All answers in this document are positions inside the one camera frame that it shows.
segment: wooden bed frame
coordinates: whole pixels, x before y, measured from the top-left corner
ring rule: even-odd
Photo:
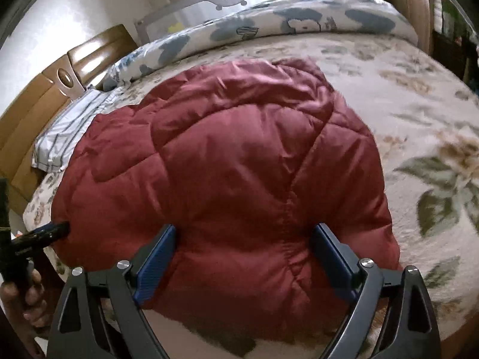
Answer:
[[[37,75],[0,118],[0,177],[9,181],[10,208],[23,215],[45,173],[31,167],[39,133],[106,70],[137,48],[123,25],[77,46]]]

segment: white striped pillowcase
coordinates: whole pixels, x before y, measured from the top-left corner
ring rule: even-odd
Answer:
[[[68,105],[35,140],[32,167],[47,173],[65,170],[75,146],[93,118],[114,104],[121,92],[117,89],[107,93],[88,89]]]

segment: floral bedsheet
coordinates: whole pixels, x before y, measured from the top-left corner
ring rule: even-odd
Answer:
[[[401,263],[420,269],[445,339],[479,309],[479,99],[442,65],[390,35],[253,39],[160,69],[131,84],[116,107],[139,103],[158,83],[198,64],[291,56],[312,58],[373,131]],[[23,217],[29,230],[49,222],[61,177],[48,174],[35,192]],[[66,277],[69,269],[50,256]],[[151,311],[147,317],[172,357],[309,358],[331,338],[325,331],[294,344],[236,341],[192,333]],[[373,323],[371,340],[382,317],[379,313]]]

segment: quilted jacket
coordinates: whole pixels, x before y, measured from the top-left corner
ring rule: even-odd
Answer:
[[[110,268],[178,228],[148,306],[190,327],[287,339],[335,324],[310,250],[325,222],[360,257],[398,268],[370,130],[308,60],[197,66],[137,106],[97,116],[53,201],[70,266]]]

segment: black clamp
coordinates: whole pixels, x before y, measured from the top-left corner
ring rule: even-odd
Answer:
[[[383,270],[371,259],[359,259],[325,224],[314,228],[311,242],[336,294],[351,304],[319,359],[355,359],[380,298],[389,298],[389,306],[371,358],[441,358],[433,307],[415,266]],[[153,296],[175,246],[176,229],[165,225],[131,261],[95,272],[74,268],[57,305],[47,358],[169,359],[140,306]],[[101,298],[111,300],[121,333],[106,322]]]

